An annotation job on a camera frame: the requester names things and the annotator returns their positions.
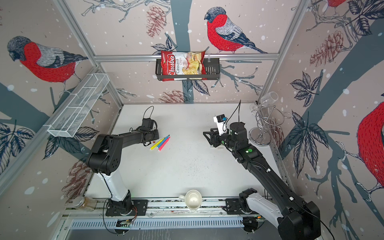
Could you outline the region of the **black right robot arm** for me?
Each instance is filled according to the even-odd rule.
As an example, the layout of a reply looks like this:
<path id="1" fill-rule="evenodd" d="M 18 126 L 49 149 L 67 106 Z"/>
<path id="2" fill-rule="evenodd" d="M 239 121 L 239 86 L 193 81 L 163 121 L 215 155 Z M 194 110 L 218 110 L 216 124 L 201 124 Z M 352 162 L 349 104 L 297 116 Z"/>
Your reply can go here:
<path id="1" fill-rule="evenodd" d="M 263 216 L 278 229 L 283 240 L 315 240 L 321 236 L 317 205 L 305 202 L 272 170 L 262 153 L 250 144 L 245 123 L 232 123 L 223 134 L 219 129 L 211 129 L 203 135 L 212 147 L 226 147 L 273 198 L 270 202 L 252 188 L 241 192 L 239 203 L 244 213 Z"/>

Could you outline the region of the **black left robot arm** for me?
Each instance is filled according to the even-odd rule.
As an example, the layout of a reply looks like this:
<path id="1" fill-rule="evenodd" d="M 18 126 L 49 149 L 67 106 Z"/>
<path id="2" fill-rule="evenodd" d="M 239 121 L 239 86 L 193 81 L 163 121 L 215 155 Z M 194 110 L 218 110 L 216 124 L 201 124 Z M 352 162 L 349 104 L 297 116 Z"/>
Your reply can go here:
<path id="1" fill-rule="evenodd" d="M 111 194 L 109 204 L 112 207 L 127 213 L 134 208 L 131 193 L 118 171 L 122 150 L 137 144 L 143 144 L 146 147 L 159 138 L 158 124 L 150 118 L 143 118 L 142 125 L 128 133 L 101 134 L 97 137 L 86 165 L 104 180 Z"/>

